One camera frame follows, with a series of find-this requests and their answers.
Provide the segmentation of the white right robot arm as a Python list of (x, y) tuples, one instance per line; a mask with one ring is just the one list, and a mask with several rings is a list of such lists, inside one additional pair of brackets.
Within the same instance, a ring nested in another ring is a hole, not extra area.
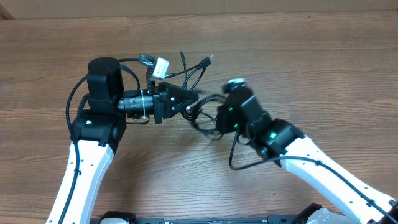
[(234, 141), (248, 145), (262, 163), (279, 167), (304, 180), (355, 223), (397, 223), (397, 200), (355, 177), (328, 157), (299, 128), (283, 119), (272, 119), (243, 82), (223, 86), (227, 95), (218, 107), (216, 128), (234, 132)]

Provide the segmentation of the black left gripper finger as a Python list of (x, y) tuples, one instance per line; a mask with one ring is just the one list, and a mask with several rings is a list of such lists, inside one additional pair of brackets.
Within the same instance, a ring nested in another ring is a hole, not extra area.
[(180, 113), (184, 118), (189, 118), (189, 113), (187, 107), (193, 104), (193, 101), (181, 101), (179, 103), (175, 103), (170, 107), (169, 117), (172, 118), (176, 114)]
[(198, 100), (198, 93), (183, 90), (179, 86), (167, 84), (168, 104), (172, 108), (186, 108)]

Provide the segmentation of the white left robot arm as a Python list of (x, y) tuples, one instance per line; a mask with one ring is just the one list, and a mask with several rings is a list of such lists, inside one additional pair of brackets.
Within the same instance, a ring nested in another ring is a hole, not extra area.
[(145, 125), (150, 118), (160, 124), (198, 100), (197, 92), (164, 81), (169, 61), (146, 54), (136, 59), (147, 67), (146, 88), (126, 91), (122, 73), (137, 76), (125, 66), (126, 61), (113, 57), (92, 60), (82, 79), (89, 92), (81, 99), (75, 119), (70, 118), (70, 105), (66, 105), (72, 142), (47, 223), (89, 223), (101, 182), (127, 125)]

